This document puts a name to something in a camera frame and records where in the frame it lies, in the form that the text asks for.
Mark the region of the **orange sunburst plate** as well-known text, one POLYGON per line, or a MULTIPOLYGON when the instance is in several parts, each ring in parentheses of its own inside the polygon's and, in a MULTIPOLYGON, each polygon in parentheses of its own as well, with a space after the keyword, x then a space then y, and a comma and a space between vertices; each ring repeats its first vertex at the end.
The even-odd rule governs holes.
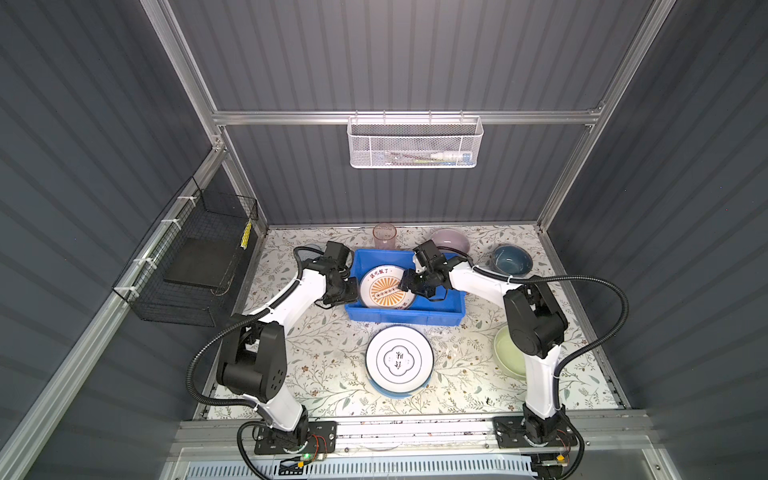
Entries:
POLYGON ((411 307, 415 295, 400 288, 405 269, 395 265, 381 265, 363 275, 359 293, 367 308, 404 310, 411 307))

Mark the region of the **white plate black emblem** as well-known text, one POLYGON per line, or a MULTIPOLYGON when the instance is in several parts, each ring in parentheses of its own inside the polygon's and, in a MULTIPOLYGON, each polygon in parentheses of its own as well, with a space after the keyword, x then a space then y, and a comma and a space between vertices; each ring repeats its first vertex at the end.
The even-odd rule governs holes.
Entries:
POLYGON ((368 379, 393 392, 409 392, 430 381, 434 350, 418 330, 393 325, 374 334, 365 352, 368 379))

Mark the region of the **blue white striped plate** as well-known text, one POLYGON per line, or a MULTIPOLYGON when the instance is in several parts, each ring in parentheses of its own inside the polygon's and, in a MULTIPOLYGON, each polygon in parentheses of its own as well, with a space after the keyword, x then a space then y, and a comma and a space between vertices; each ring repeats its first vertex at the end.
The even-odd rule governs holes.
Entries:
POLYGON ((413 397, 417 393, 427 388, 429 385, 429 381, 425 381, 421 386, 419 386, 415 390, 412 390, 409 392, 393 392, 391 390, 387 390, 383 388, 372 379, 369 379, 369 383, 376 392, 390 399, 406 399, 406 398, 413 397))

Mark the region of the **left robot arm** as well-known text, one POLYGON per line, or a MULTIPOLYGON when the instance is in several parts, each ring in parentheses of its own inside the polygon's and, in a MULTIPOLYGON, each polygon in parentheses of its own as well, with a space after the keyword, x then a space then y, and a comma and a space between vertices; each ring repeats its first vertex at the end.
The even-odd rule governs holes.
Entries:
POLYGON ((359 297, 350 248, 329 241, 324 251, 308 248, 314 256, 306 259, 302 250, 294 249, 297 273, 291 283, 261 309, 244 314, 248 323, 223 337, 216 368, 216 382, 270 428, 298 436, 308 431, 308 413, 285 386, 286 334, 310 307, 330 309, 359 297))

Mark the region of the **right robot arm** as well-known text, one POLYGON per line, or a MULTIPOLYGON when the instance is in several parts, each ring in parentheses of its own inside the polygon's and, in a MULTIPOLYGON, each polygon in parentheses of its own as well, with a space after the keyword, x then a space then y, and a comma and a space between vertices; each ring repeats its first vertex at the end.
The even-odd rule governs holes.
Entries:
POLYGON ((399 288, 430 299, 437 290, 478 296, 505 311, 511 341, 522 352, 526 368, 526 410, 549 419, 560 409, 559 363, 569 327, 549 281, 516 279, 485 270, 459 254, 451 258, 429 240, 413 250, 414 267, 399 288))

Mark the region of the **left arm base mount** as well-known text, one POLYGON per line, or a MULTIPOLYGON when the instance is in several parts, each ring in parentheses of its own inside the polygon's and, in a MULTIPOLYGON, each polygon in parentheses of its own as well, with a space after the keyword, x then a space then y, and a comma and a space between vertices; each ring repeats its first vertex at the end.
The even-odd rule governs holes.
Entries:
POLYGON ((334 421, 300 421, 291 432, 258 426, 253 434, 256 455, 328 454, 336 449, 338 423, 334 421))

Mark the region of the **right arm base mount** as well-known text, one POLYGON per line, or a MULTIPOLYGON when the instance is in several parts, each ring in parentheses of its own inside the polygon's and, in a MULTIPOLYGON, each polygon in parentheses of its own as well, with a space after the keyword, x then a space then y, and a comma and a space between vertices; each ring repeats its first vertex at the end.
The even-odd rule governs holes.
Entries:
POLYGON ((493 433, 499 448, 564 447, 578 445, 573 429, 561 416, 544 420, 536 416, 496 416, 493 433))

